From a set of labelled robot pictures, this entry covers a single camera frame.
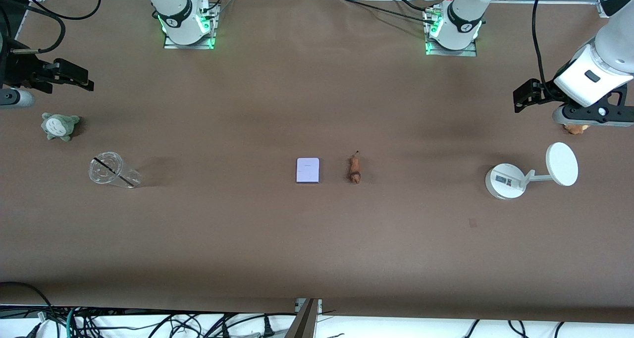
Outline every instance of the plastic cup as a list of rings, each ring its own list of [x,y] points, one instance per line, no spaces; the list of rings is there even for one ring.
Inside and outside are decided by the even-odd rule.
[[[134,188],[141,184],[141,175],[125,163],[118,153],[99,153],[90,161],[88,175],[98,184]]]

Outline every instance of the plush turtle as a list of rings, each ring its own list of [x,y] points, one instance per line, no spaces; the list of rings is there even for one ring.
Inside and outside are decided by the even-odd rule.
[[[52,140],[55,137],[61,138],[63,141],[70,141],[70,134],[75,128],[75,124],[79,122],[79,116],[64,116],[60,114],[42,114],[42,129],[46,133],[46,139]]]

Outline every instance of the table surface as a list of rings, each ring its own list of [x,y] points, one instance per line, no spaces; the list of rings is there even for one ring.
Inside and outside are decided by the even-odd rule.
[[[46,5],[80,15],[94,1]],[[573,136],[556,105],[514,114],[513,90],[537,76],[529,4],[492,4],[475,58],[426,56],[419,23],[344,0],[235,0],[213,51],[164,50],[150,13],[104,0],[66,21],[41,58],[89,69],[95,91],[59,85],[0,112],[0,279],[81,306],[320,297],[340,314],[632,321],[632,129]],[[604,22],[592,5],[540,6],[548,76]],[[29,13],[19,39],[56,35]],[[81,116],[77,135],[47,141],[43,112]],[[487,192],[497,164],[546,172],[558,141],[577,155],[575,185]],[[92,183],[104,151],[145,186]],[[320,158],[321,183],[295,183],[298,157]]]

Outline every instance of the black straw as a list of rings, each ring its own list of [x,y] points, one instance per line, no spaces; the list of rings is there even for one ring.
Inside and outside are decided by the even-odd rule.
[[[93,157],[93,160],[99,162],[102,166],[104,166],[105,168],[108,169],[108,171],[111,171],[114,174],[117,174],[115,171],[113,171],[111,168],[109,168],[109,166],[107,164],[104,164],[104,162],[102,162],[99,158],[97,157]],[[134,187],[134,184],[132,184],[129,180],[126,180],[122,175],[117,174],[117,176],[119,178],[121,178],[125,183],[127,183],[130,187]]]

